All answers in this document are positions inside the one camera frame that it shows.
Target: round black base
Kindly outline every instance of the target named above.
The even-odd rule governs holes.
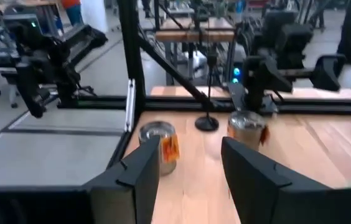
[[[216,131],[218,120],[210,116],[203,116],[195,121],[195,127],[201,131]]]

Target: concrete floor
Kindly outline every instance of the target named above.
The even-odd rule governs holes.
[[[336,51],[340,40],[342,12],[325,12],[326,30],[316,32],[305,52],[307,67],[313,67],[322,54]],[[110,27],[119,24],[108,13]],[[143,26],[151,22],[144,21]],[[108,43],[92,52],[78,66],[82,85],[91,85],[99,95],[125,95],[127,70],[121,32],[108,33]],[[165,85],[164,70],[142,53],[146,91]],[[340,82],[351,88],[351,67],[345,67]],[[295,86],[311,86],[307,80]],[[0,130],[26,111],[21,99],[19,108],[11,109],[6,81],[0,76]],[[116,147],[124,126],[124,111],[58,110],[54,106],[42,119],[27,114],[11,126],[13,133],[0,135],[0,185],[79,185],[102,172]],[[20,133],[23,130],[46,130],[45,134]]]

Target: black stand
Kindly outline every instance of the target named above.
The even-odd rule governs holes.
[[[208,100],[210,101],[210,92],[212,89],[213,68],[217,64],[217,54],[210,52],[207,54],[208,64]],[[206,107],[206,116],[200,117],[195,121],[195,127],[201,131],[216,131],[218,129],[218,120],[211,117]]]

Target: workbench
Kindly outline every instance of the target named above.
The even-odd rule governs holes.
[[[24,6],[29,6],[29,7],[40,7],[45,19],[47,20],[47,24],[49,27],[49,32],[50,34],[58,37],[59,32],[57,29],[57,25],[55,23],[55,12],[54,8],[57,7],[55,2],[52,1],[46,1],[46,0],[32,0],[32,1],[18,1],[18,4],[22,4]],[[4,10],[7,8],[8,4],[0,4],[0,18],[2,16],[2,13]]]
[[[207,87],[199,87],[207,92]],[[229,97],[219,88],[214,97]],[[154,96],[190,94],[180,86],[157,86]],[[351,98],[351,90],[340,93],[295,88],[285,98]],[[180,159],[174,172],[161,177],[152,223],[240,223],[225,179],[222,137],[227,135],[227,113],[212,113],[220,127],[213,133],[195,128],[199,112],[145,112],[136,126],[124,156],[139,146],[138,131],[151,121],[167,121],[179,138]],[[332,188],[351,183],[351,116],[276,115],[267,118],[270,137],[259,152]]]
[[[160,27],[160,30],[156,32],[155,38],[159,42],[164,43],[164,53],[166,59],[171,62],[177,68],[179,63],[178,60],[178,43],[194,43],[199,42],[199,32],[194,30],[194,23],[191,18],[177,18],[182,27],[190,30],[174,30],[179,29],[177,24],[172,19],[166,19]],[[208,22],[201,22],[200,27],[202,28],[202,42],[219,43],[219,42],[233,42],[234,31],[211,31],[209,29],[233,29],[233,26],[225,19],[216,17],[210,17]],[[188,78],[194,77],[193,68],[193,57],[188,59]],[[166,85],[172,84],[172,78],[169,74],[166,76]]]

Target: blue light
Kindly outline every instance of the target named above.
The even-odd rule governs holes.
[[[233,69],[233,74],[234,74],[235,76],[239,76],[239,75],[240,75],[240,69],[239,69],[239,68],[234,68],[234,69]]]

